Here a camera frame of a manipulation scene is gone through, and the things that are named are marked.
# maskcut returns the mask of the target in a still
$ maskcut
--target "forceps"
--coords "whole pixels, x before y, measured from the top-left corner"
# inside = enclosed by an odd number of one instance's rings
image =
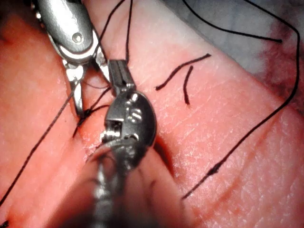
[[[33,0],[32,10],[61,56],[76,114],[84,117],[81,80],[91,62],[95,62],[110,82],[107,60],[98,34],[81,0]]]
[[[121,226],[124,215],[117,208],[121,206],[119,199],[125,197],[126,177],[155,141],[154,109],[148,98],[136,90],[127,61],[106,60],[89,15],[79,0],[37,0],[32,8],[63,59],[70,87],[75,89],[77,115],[80,118],[84,115],[79,81],[92,59],[115,95],[104,120],[103,145],[86,162],[49,227]]]

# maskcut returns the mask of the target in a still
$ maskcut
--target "metal forceps tip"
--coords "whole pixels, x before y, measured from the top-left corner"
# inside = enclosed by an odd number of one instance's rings
[[[81,0],[33,0],[31,8],[46,29],[48,37],[61,56],[66,77],[73,91],[73,101],[78,117],[84,117],[80,81],[94,60],[109,82],[106,57],[98,34]]]

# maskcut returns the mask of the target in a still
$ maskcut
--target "cut suture end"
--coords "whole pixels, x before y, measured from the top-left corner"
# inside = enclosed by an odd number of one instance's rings
[[[5,228],[5,227],[9,227],[9,221],[6,220],[5,222],[3,222],[1,225],[0,225],[0,228]]]

